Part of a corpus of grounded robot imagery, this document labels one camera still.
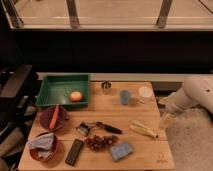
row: glass window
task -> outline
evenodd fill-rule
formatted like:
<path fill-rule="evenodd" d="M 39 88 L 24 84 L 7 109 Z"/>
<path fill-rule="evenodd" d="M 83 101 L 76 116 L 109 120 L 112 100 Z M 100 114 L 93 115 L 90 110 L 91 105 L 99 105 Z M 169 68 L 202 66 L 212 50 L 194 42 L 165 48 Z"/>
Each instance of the glass window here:
<path fill-rule="evenodd" d="M 2 0 L 11 28 L 212 30 L 212 0 Z"/>

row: red bowl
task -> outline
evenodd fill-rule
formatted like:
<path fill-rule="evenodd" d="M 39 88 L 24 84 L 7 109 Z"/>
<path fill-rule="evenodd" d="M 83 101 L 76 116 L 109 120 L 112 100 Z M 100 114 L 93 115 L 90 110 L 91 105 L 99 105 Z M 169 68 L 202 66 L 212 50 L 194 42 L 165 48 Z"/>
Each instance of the red bowl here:
<path fill-rule="evenodd" d="M 47 130 L 55 131 L 59 128 L 63 127 L 64 122 L 67 120 L 67 111 L 64 107 L 59 106 L 59 115 L 58 119 L 56 121 L 56 126 L 54 129 L 50 129 L 49 125 L 53 116 L 53 113 L 55 111 L 55 106 L 49 107 L 42 111 L 40 116 L 40 125 Z"/>
<path fill-rule="evenodd" d="M 58 138 L 54 135 L 54 140 L 53 140 L 53 145 L 52 145 L 52 148 L 51 148 L 51 153 L 50 153 L 50 155 L 47 158 L 42 158 L 42 157 L 38 156 L 38 152 L 40 150 L 38 148 L 30 149 L 29 152 L 30 152 L 30 156 L 34 160 L 37 160 L 37 161 L 40 161 L 40 162 L 47 162 L 48 160 L 50 160 L 55 155 L 57 149 L 58 149 Z"/>

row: crumpled cloth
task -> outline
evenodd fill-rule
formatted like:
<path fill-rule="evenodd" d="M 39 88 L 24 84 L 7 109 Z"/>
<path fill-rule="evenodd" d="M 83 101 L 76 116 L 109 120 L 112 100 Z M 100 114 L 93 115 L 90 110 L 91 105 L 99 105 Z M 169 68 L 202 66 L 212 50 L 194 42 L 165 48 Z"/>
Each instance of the crumpled cloth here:
<path fill-rule="evenodd" d="M 38 157 L 46 159 L 51 154 L 51 148 L 54 141 L 54 133 L 48 133 L 36 137 L 35 139 L 28 141 L 27 145 L 29 149 L 40 149 L 38 151 Z"/>

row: black knife handle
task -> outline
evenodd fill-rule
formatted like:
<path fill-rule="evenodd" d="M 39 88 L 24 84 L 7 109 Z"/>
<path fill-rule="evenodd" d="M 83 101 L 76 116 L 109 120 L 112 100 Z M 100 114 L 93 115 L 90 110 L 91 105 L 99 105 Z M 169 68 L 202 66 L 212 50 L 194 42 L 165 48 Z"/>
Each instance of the black knife handle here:
<path fill-rule="evenodd" d="M 122 134 L 122 131 L 120 129 L 112 127 L 110 125 L 104 124 L 104 129 L 108 132 L 112 132 L 112 133 L 115 133 L 115 134 Z"/>

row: green tray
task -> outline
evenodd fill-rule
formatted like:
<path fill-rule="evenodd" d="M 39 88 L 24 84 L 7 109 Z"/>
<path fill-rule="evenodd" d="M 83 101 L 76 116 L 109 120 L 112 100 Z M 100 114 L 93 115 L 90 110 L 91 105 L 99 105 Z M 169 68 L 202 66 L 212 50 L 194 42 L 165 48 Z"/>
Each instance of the green tray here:
<path fill-rule="evenodd" d="M 46 108 L 56 104 L 66 109 L 86 107 L 90 98 L 90 75 L 46 76 L 36 100 L 36 105 Z M 83 94 L 81 102 L 71 102 L 69 94 L 80 91 Z"/>

